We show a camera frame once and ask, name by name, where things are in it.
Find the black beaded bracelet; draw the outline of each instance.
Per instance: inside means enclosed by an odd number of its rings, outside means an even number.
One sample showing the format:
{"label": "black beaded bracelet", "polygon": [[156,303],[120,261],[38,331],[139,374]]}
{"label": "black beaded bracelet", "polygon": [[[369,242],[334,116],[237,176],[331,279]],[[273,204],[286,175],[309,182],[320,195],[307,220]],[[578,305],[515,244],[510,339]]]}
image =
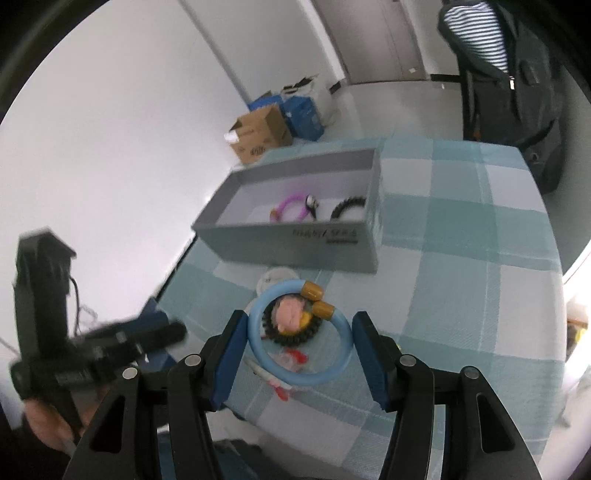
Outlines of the black beaded bracelet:
{"label": "black beaded bracelet", "polygon": [[265,334],[271,340],[273,340],[275,343],[279,343],[279,345],[282,346],[298,346],[307,342],[314,335],[316,335],[316,333],[318,333],[318,329],[322,325],[323,321],[316,315],[314,315],[310,323],[299,332],[292,335],[285,335],[281,333],[271,320],[271,312],[273,311],[273,307],[275,306],[277,300],[279,299],[275,299],[269,305],[267,305],[267,308],[262,315],[262,324],[265,329]]}
{"label": "black beaded bracelet", "polygon": [[365,207],[365,197],[349,197],[348,199],[343,200],[335,207],[330,215],[330,219],[336,220],[345,210],[351,207]]}

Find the white paper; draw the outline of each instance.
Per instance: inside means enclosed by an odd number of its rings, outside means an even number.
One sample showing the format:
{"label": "white paper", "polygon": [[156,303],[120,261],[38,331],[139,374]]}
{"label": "white paper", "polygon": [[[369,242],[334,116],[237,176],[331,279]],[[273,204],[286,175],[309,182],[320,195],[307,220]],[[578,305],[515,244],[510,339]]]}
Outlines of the white paper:
{"label": "white paper", "polygon": [[226,142],[228,142],[230,145],[239,142],[236,130],[230,130],[227,134],[224,134],[223,137],[226,139]]}

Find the blue checkered tablecloth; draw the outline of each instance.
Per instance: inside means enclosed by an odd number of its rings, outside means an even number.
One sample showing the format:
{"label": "blue checkered tablecloth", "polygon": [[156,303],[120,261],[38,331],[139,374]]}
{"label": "blue checkered tablecloth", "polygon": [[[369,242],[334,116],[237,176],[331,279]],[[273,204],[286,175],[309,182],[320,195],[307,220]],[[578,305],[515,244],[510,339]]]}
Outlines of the blue checkered tablecloth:
{"label": "blue checkered tablecloth", "polygon": [[[366,310],[403,352],[427,365],[478,367],[539,457],[556,418],[566,315],[552,228],[521,154],[498,145],[392,137],[281,148],[262,161],[361,147],[381,151],[377,274],[296,271],[320,284],[325,300],[348,318]],[[160,303],[191,332],[173,356],[198,352],[220,333],[234,309],[255,297],[267,268],[220,261],[197,241]],[[324,327],[303,350],[312,368],[323,369],[337,347],[335,331]],[[338,380],[288,402],[243,363],[227,405],[293,448],[368,479],[379,476],[395,416],[372,401],[356,354]],[[432,478],[443,428],[438,407]]]}

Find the blue plastic ring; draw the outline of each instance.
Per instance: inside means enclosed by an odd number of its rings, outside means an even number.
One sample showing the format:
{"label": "blue plastic ring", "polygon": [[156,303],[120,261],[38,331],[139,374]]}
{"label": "blue plastic ring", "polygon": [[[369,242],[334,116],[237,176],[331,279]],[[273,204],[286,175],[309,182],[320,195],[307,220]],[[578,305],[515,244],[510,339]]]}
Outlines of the blue plastic ring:
{"label": "blue plastic ring", "polygon": [[290,293],[300,293],[304,286],[304,280],[285,280],[265,290],[251,307],[251,314],[248,317],[248,342],[252,352],[261,367],[270,374],[275,375],[279,380],[298,387],[312,387],[321,383],[330,382],[337,378],[349,365],[351,353],[353,352],[353,334],[345,316],[335,309],[330,322],[335,326],[340,336],[339,353],[334,364],[315,374],[299,374],[277,365],[275,361],[265,352],[261,341],[261,318],[267,306],[275,299]]}

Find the open gray box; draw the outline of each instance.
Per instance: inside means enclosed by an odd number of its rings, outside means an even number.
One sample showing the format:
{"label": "open gray box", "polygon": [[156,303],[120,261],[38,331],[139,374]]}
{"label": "open gray box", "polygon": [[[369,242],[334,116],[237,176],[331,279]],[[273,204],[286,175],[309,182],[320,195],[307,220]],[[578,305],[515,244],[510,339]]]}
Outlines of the open gray box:
{"label": "open gray box", "polygon": [[[380,163],[374,148],[310,155],[234,171],[203,209],[193,230],[221,259],[263,265],[375,273],[381,244]],[[269,213],[294,193],[320,202],[317,221],[270,223]],[[352,196],[365,208],[330,220]],[[295,218],[301,204],[284,218]]]}

